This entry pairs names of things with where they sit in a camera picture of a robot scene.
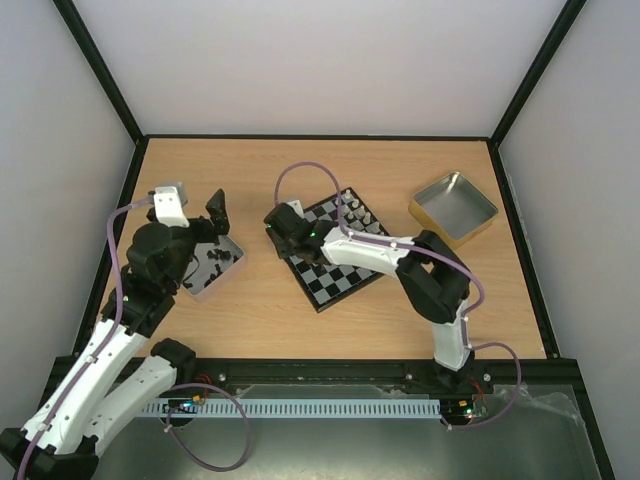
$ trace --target black metal frame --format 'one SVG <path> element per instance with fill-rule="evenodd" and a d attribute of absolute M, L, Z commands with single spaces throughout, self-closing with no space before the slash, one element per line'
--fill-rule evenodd
<path fill-rule="evenodd" d="M 542 385 L 571 385 L 573 387 L 582 418 L 586 422 L 587 432 L 596 456 L 602 478 L 614 478 L 598 425 L 596 423 L 589 397 L 587 395 L 578 364 L 575 360 L 562 359 L 553 329 L 540 291 L 540 285 L 534 271 L 529 248 L 524 236 L 522 225 L 511 193 L 510 185 L 500 158 L 499 147 L 518 114 L 524 107 L 533 89 L 542 77 L 555 52 L 561 45 L 571 25 L 577 18 L 586 0 L 567 0 L 560 12 L 553 28 L 547 35 L 542 47 L 534 59 L 527 74 L 522 80 L 507 110 L 500 120 L 493 135 L 488 137 L 470 136 L 389 136 L 389 135 L 143 135 L 133 114 L 127 106 L 122 93 L 113 79 L 97 46 L 87 30 L 73 1 L 53 0 L 69 30 L 76 39 L 78 46 L 93 69 L 98 81 L 109 97 L 113 107 L 136 144 L 131 166 L 127 173 L 124 187 L 118 202 L 119 206 L 132 200 L 138 175 L 144 161 L 147 145 L 153 138 L 214 138 L 214 139 L 261 139 L 261 140 L 362 140 L 362 141 L 480 141 L 485 142 L 493 163 L 500 194 L 505 206 L 505 212 L 511 227 L 513 240 L 518 252 L 518 258 L 529 290 L 533 311 L 538 322 L 540 336 L 547 355 L 546 360 L 522 360 L 523 378 L 528 384 Z M 124 218 L 120 218 L 114 225 L 116 240 L 122 234 Z M 98 272 L 91 289 L 91 294 L 82 318 L 78 336 L 73 347 L 73 355 L 56 359 L 53 370 L 47 382 L 43 400 L 48 398 L 57 387 L 64 375 L 76 359 L 81 349 L 86 345 L 91 335 L 92 326 L 98 314 L 107 278 L 110 273 L 111 261 L 105 247 Z M 142 359 L 132 360 L 123 370 L 120 381 L 128 377 L 142 362 Z M 432 360 L 229 360 L 229 359 L 198 359 L 197 369 L 208 373 L 212 378 L 219 378 L 224 374 L 221 383 L 229 391 L 253 383 L 313 383 L 330 384 L 348 381 L 349 383 L 372 384 L 379 386 L 395 386 L 412 393 L 428 393 L 433 398 L 441 400 L 456 399 L 473 393 L 470 387 L 461 387 L 456 394 L 451 394 L 433 383 L 423 384 L 422 376 L 432 371 Z M 474 378 L 483 389 L 490 389 L 490 384 L 482 380 L 485 373 L 495 384 L 515 383 L 515 366 L 507 360 L 476 360 L 473 362 Z"/>

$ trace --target white robotic arm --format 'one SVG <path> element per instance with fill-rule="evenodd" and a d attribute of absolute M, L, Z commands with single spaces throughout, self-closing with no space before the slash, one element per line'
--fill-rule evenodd
<path fill-rule="evenodd" d="M 331 221 L 307 221 L 296 208 L 299 202 L 293 203 L 279 204 L 265 218 L 267 234 L 281 258 L 297 255 L 309 263 L 353 265 L 398 278 L 416 311 L 432 324 L 435 361 L 452 371 L 465 365 L 470 353 L 464 316 L 468 277 L 399 247 L 428 248 L 463 266 L 440 237 L 428 231 L 415 238 L 345 232 Z M 428 272 L 423 264 L 430 262 L 433 268 Z"/>
<path fill-rule="evenodd" d="M 22 429 L 5 429 L 0 434 L 0 453 L 16 469 L 29 452 L 29 478 L 91 478 L 98 457 L 145 404 L 175 385 L 177 379 L 192 379 L 195 353 L 166 339 L 154 346 L 151 356 L 131 377 L 107 395 L 122 368 L 174 305 L 173 295 L 195 246 L 215 242 L 218 235 L 229 231 L 222 190 L 206 206 L 209 219 L 187 219 L 182 211 L 185 203 L 181 184 L 155 190 L 148 215 L 152 221 L 138 229 L 127 250 L 121 323 L 115 325 L 112 320 L 117 318 L 119 303 L 114 291 L 102 310 L 103 319 L 53 395 Z M 54 412 L 56 403 L 59 406 Z"/>

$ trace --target chessboard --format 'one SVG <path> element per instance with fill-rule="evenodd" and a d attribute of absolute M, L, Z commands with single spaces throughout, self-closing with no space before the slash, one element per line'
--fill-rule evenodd
<path fill-rule="evenodd" d="M 332 195 L 304 209 L 305 218 L 310 222 L 337 220 L 340 213 L 353 230 L 389 235 L 353 188 L 342 190 L 341 212 L 338 212 L 336 201 L 336 195 Z M 310 265 L 296 256 L 285 261 L 318 313 L 382 276 L 381 273 L 351 265 Z"/>

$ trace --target white wall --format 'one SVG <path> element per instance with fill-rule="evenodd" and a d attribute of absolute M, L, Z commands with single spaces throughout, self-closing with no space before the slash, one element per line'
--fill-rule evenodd
<path fill-rule="evenodd" d="M 71 351 L 133 144 L 53 2 L 0 6 L 3 429 Z"/>
<path fill-rule="evenodd" d="M 587 2 L 501 148 L 562 353 L 638 478 L 640 3 Z"/>
<path fill-rule="evenodd" d="M 489 135 L 564 0 L 76 0 L 145 133 Z"/>

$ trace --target metal tray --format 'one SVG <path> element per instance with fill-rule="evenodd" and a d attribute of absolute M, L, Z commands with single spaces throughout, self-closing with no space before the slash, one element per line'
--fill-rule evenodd
<path fill-rule="evenodd" d="M 454 241 L 478 231 L 498 214 L 498 208 L 460 172 L 429 185 L 413 200 Z"/>
<path fill-rule="evenodd" d="M 228 252 L 223 259 L 214 252 Z M 227 235 L 220 235 L 218 243 L 199 243 L 194 251 L 194 259 L 187 267 L 182 285 L 196 302 L 204 302 L 217 289 L 227 283 L 247 264 L 247 256 Z"/>

